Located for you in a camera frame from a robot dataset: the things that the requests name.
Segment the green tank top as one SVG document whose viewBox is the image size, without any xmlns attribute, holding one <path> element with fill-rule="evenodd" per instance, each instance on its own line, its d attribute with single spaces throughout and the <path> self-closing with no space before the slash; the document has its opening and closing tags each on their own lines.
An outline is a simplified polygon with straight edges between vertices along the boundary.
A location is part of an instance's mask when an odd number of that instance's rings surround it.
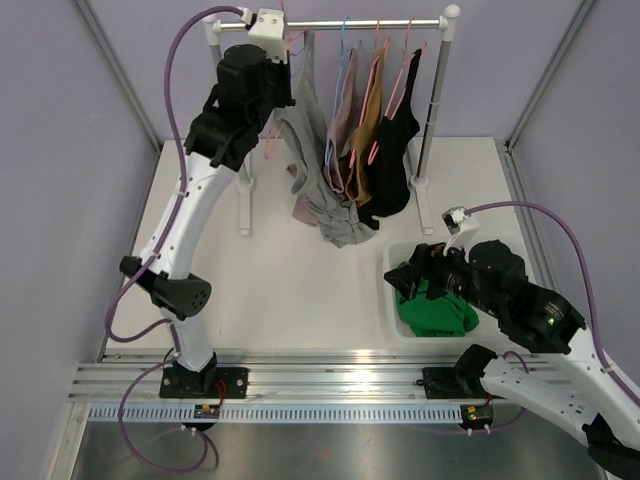
<svg viewBox="0 0 640 480">
<path fill-rule="evenodd" d="M 430 300 L 428 287 L 423 279 L 412 300 L 395 290 L 399 319 L 416 337 L 464 337 L 479 326 L 479 316 L 469 303 L 451 294 Z"/>
</svg>

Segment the grey tank top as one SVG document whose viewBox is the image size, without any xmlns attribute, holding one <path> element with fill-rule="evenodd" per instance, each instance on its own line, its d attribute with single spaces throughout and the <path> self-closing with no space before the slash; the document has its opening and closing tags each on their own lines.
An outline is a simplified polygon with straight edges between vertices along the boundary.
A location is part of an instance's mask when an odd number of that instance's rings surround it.
<svg viewBox="0 0 640 480">
<path fill-rule="evenodd" d="M 337 248 L 364 243 L 374 231 L 362 223 L 355 203 L 335 192 L 324 176 L 327 125 L 315 91 L 315 33 L 304 33 L 301 71 L 296 81 L 295 104 L 274 112 L 281 138 L 293 163 L 291 193 L 296 197 L 292 216 L 319 229 L 322 238 Z"/>
</svg>

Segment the pink hanger of grey top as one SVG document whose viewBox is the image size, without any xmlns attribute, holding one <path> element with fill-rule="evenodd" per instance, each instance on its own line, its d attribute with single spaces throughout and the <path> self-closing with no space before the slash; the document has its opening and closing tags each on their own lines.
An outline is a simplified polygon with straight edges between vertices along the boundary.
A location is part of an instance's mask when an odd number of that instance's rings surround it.
<svg viewBox="0 0 640 480">
<path fill-rule="evenodd" d="M 294 58 L 299 56 L 304 50 L 305 32 L 288 33 L 286 40 L 289 47 L 290 64 L 294 63 Z M 271 119 L 271 126 L 267 134 L 264 158 L 270 159 L 275 154 L 277 141 L 281 138 L 283 132 L 283 121 L 275 118 Z"/>
</svg>

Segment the blue wire hanger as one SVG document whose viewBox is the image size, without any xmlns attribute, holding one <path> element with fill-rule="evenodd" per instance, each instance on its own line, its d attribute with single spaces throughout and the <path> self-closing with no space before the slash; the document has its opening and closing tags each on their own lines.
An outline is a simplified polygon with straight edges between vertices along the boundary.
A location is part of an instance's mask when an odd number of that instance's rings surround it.
<svg viewBox="0 0 640 480">
<path fill-rule="evenodd" d="M 284 19 L 287 19 L 286 1 L 280 0 L 279 5 L 284 14 Z M 289 53 L 291 54 L 292 57 L 299 55 L 304 50 L 304 35 L 305 35 L 304 31 L 294 31 L 294 32 L 291 32 L 290 30 L 286 31 L 285 39 L 286 39 Z"/>
</svg>

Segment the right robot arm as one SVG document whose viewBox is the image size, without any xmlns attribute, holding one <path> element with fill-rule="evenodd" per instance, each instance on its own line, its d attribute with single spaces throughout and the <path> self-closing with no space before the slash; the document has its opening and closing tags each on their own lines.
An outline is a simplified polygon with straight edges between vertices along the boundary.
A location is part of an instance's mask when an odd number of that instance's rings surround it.
<svg viewBox="0 0 640 480">
<path fill-rule="evenodd" d="M 554 365 L 576 390 L 557 389 L 473 344 L 453 368 L 460 393 L 516 403 L 571 435 L 610 474 L 638 478 L 638 404 L 600 363 L 583 316 L 562 295 L 530 282 L 523 260 L 505 244 L 485 241 L 469 251 L 419 244 L 384 279 L 405 301 L 452 296 L 488 314 L 510 341 Z"/>
</svg>

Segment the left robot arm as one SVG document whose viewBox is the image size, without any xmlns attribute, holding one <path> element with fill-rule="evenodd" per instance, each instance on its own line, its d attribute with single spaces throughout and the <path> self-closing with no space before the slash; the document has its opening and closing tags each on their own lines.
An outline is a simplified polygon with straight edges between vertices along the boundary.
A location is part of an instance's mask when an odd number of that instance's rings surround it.
<svg viewBox="0 0 640 480">
<path fill-rule="evenodd" d="M 285 42 L 234 45 L 219 61 L 217 82 L 191 122 L 173 204 L 167 207 L 149 246 L 126 256 L 120 270 L 144 290 L 169 321 L 175 359 L 165 368 L 160 395 L 188 399 L 219 397 L 225 383 L 243 380 L 240 369 L 217 369 L 217 357 L 199 314 L 211 284 L 191 271 L 196 247 L 216 202 L 235 179 L 259 134 L 277 108 L 294 105 Z"/>
</svg>

